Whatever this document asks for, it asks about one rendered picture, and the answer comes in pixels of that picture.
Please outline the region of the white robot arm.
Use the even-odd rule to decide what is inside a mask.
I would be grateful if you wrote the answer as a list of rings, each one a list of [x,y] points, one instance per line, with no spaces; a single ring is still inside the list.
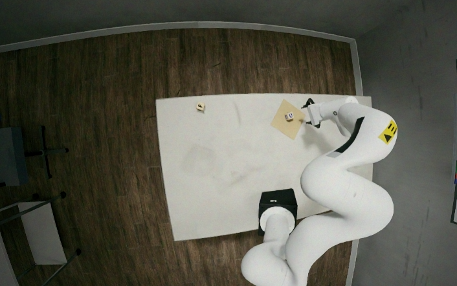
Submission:
[[[293,230],[295,219],[286,208],[264,211],[260,219],[263,243],[251,248],[241,262],[243,276],[256,286],[306,286],[312,264],[325,251],[379,232],[394,213],[386,190],[347,170],[378,162],[391,152],[397,138],[394,119],[359,104],[353,96],[307,111],[312,126],[322,119],[334,119],[340,133],[350,137],[312,160],[300,178],[303,193],[333,212],[309,216]]]

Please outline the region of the tan square mat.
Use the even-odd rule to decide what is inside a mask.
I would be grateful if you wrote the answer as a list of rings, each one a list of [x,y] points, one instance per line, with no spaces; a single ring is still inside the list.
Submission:
[[[284,114],[289,112],[293,112],[294,118],[286,120]],[[275,117],[273,118],[273,121],[271,122],[271,126],[294,140],[305,117],[306,115],[303,112],[283,99]]]

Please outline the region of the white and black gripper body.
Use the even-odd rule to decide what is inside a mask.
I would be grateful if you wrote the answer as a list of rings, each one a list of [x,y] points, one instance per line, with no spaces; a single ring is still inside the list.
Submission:
[[[323,103],[325,103],[325,102],[318,102],[318,103],[315,103],[315,104],[311,104],[308,107],[314,106],[315,109],[316,109],[316,108],[320,107]],[[323,122],[323,121],[325,121],[325,119],[319,120],[319,122]]]

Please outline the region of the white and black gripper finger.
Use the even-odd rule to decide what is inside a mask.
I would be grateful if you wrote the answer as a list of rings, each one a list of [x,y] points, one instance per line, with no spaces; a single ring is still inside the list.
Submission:
[[[311,121],[308,121],[308,122],[306,122],[306,123],[312,125]],[[319,122],[319,124],[315,125],[314,127],[316,127],[317,129],[320,128],[320,122]]]
[[[301,109],[308,107],[309,105],[311,105],[310,103],[315,104],[315,102],[311,98],[308,98],[306,105],[303,105],[303,107],[301,107]]]

